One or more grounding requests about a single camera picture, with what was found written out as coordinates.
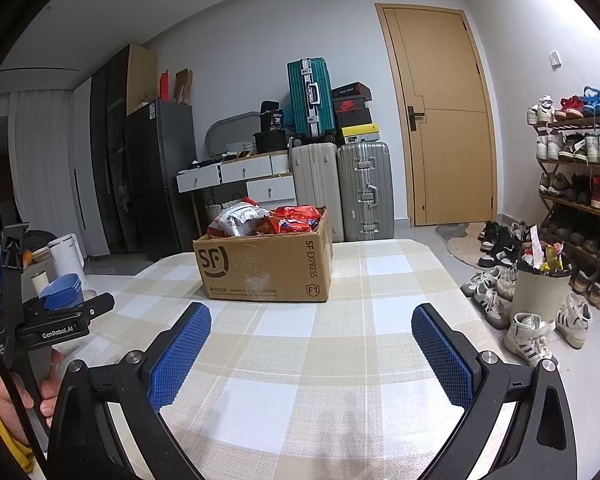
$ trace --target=white kettle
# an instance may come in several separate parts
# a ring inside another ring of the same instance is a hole
[[[85,300],[90,300],[96,296],[96,291],[93,290],[84,275],[84,257],[80,251],[80,245],[75,234],[65,235],[48,243],[48,248],[53,259],[55,272],[58,277],[64,274],[75,273],[80,277],[82,282],[82,292]]]

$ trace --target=white curtain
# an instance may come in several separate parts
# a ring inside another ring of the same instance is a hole
[[[22,221],[60,237],[75,233],[78,216],[68,167],[72,128],[67,90],[14,92],[8,103],[8,158]]]

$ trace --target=checkered tablecloth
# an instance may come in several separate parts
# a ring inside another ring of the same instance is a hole
[[[413,309],[432,303],[477,349],[500,352],[440,262],[412,240],[334,244],[326,303],[207,300],[193,253],[157,262],[121,289],[89,336],[62,346],[66,362],[117,362],[147,348],[191,301],[206,304],[211,335],[160,413],[208,480],[417,478],[462,410],[411,335]],[[151,478],[121,412],[114,416],[136,472]]]

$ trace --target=refrigerator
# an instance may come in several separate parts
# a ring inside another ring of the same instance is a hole
[[[124,123],[131,195],[148,259],[192,251],[199,237],[189,193],[177,190],[177,173],[195,160],[189,105],[155,100]]]

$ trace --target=blue gripper pad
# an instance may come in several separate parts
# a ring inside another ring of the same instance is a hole
[[[176,330],[177,333],[151,370],[147,396],[148,402],[156,412],[162,406],[173,403],[206,338],[211,333],[211,313],[208,307],[198,303],[191,314],[194,308],[193,305],[189,306],[174,324],[171,331]]]
[[[411,332],[449,402],[468,410],[474,402],[474,377],[423,305],[413,312]]]

